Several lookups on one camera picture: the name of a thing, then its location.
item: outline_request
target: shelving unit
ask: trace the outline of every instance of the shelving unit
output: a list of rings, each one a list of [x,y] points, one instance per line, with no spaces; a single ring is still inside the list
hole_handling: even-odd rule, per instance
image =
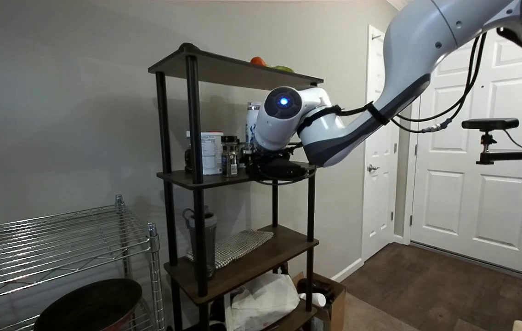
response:
[[[157,229],[152,223],[144,229],[121,195],[114,205],[1,224],[0,297],[114,262],[122,264],[125,277],[133,278],[133,256],[148,260],[152,305],[143,300],[126,329],[162,331],[165,319]],[[38,316],[0,331],[32,331]]]
[[[149,72],[155,74],[157,82],[163,163],[163,171],[159,172],[157,177],[164,180],[167,244],[169,246],[169,262],[165,264],[164,268],[171,276],[175,330],[183,331],[179,289],[187,293],[187,296],[199,307],[200,322],[197,329],[207,331],[209,329],[208,302],[265,272],[269,272],[269,270],[276,272],[278,266],[304,252],[307,252],[306,274],[309,281],[312,282],[314,247],[318,245],[318,240],[314,239],[315,168],[309,164],[306,164],[306,166],[312,168],[314,174],[308,178],[307,234],[298,233],[278,224],[278,187],[273,186],[272,224],[261,230],[272,231],[274,237],[246,256],[217,270],[212,279],[206,278],[204,189],[249,182],[250,179],[244,173],[230,178],[203,176],[198,84],[202,81],[227,86],[273,90],[278,86],[317,86],[324,81],[320,78],[261,67],[238,59],[205,52],[192,44],[182,44],[177,51],[152,65]],[[187,103],[193,162],[191,174],[187,174],[183,170],[173,171],[171,169],[166,77],[185,78],[187,80]],[[193,191],[196,263],[190,262],[185,257],[177,257],[173,184]],[[312,297],[311,290],[311,288],[308,289],[307,297]],[[295,331],[305,325],[315,314],[316,309],[312,307],[312,302],[302,300],[295,310],[274,325],[270,325],[267,330]]]

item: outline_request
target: door knob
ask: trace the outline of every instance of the door knob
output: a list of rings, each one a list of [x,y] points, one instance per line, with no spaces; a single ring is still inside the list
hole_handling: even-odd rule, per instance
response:
[[[377,170],[379,167],[374,167],[372,164],[368,165],[368,171],[372,172],[373,170]]]

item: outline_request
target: gray tumbler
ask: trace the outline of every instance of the gray tumbler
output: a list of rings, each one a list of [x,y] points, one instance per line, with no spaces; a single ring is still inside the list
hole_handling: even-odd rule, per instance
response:
[[[191,216],[186,216],[186,213],[190,211]],[[189,230],[189,236],[192,242],[193,261],[198,263],[196,255],[196,220],[193,218],[194,211],[192,209],[186,209],[183,211],[183,218],[186,220],[186,226]],[[216,216],[208,212],[208,206],[204,206],[204,238],[206,241],[206,270],[208,278],[212,278],[216,269]]]

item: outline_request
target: black lid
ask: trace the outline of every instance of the black lid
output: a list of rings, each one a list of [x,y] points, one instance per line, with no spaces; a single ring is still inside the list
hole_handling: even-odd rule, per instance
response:
[[[222,136],[221,142],[223,143],[236,143],[238,138],[236,136]]]

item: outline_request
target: wooden shelf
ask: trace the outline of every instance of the wooden shelf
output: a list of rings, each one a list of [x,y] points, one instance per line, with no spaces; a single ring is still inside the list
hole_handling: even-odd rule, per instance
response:
[[[269,325],[263,331],[297,331],[314,315],[316,315],[316,308],[312,306],[312,310],[307,312],[306,301],[300,300],[300,303],[290,314]]]
[[[202,82],[267,91],[279,86],[311,86],[324,82],[321,78],[288,73],[206,52],[189,43],[182,44],[177,51],[149,67],[149,72],[186,78],[185,58],[189,55],[198,58],[198,80]]]
[[[201,305],[236,289],[249,280],[318,245],[318,240],[308,242],[305,234],[284,226],[277,226],[277,228],[267,226],[259,230],[271,231],[273,237],[244,257],[218,269],[214,277],[208,280],[208,295],[205,297],[198,296],[194,264],[186,257],[179,258],[177,266],[171,267],[169,263],[165,263],[164,268],[187,296],[195,304]]]
[[[316,170],[316,166],[310,165],[305,162],[293,161],[293,163],[297,163],[300,166],[305,167],[309,171]],[[244,172],[244,169],[239,169],[238,175],[234,177],[224,177],[223,175],[204,176],[204,182],[202,184],[194,184],[191,172],[185,172],[185,170],[172,171],[169,174],[157,172],[157,177],[161,178],[162,180],[165,180],[165,182],[171,182],[175,185],[187,188],[188,190],[202,190],[205,188],[226,186],[252,181],[246,174],[246,172]]]

